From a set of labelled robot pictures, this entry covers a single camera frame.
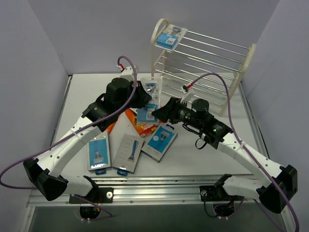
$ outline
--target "white work surface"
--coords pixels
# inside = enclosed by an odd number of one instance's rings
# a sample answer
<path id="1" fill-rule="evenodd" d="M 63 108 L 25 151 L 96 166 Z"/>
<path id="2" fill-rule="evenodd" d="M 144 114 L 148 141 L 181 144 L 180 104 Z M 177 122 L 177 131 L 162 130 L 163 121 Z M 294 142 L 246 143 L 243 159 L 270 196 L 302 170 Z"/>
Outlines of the white work surface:
<path id="1" fill-rule="evenodd" d="M 149 73 L 140 73 L 138 78 L 150 76 Z M 104 93 L 106 85 L 118 74 L 75 74 L 68 91 L 65 106 L 60 119 L 56 141 L 59 140 L 76 122 L 89 104 Z M 161 105 L 169 100 L 169 96 L 162 95 Z M 238 90 L 231 100 L 232 119 L 238 135 L 250 146 L 256 149 L 255 140 L 241 96 Z M 218 120 L 229 125 L 227 110 L 224 117 L 216 116 Z M 181 123 L 174 125 L 178 137 L 172 143 L 160 163 L 157 163 L 145 154 L 140 155 L 135 176 L 188 176 L 188 175 L 222 175 L 222 174 L 249 174 L 240 164 L 228 155 L 215 150 L 207 145 L 202 150 L 195 148 L 198 138 L 195 134 L 187 132 Z M 123 135 L 131 134 L 138 136 L 126 115 L 120 115 L 112 130 L 110 139 L 111 160 L 113 161 Z M 87 170 L 87 148 L 84 146 L 78 154 L 65 167 L 63 174 L 96 176 L 94 172 Z M 107 169 L 107 173 L 97 177 L 119 176 L 113 168 Z"/>

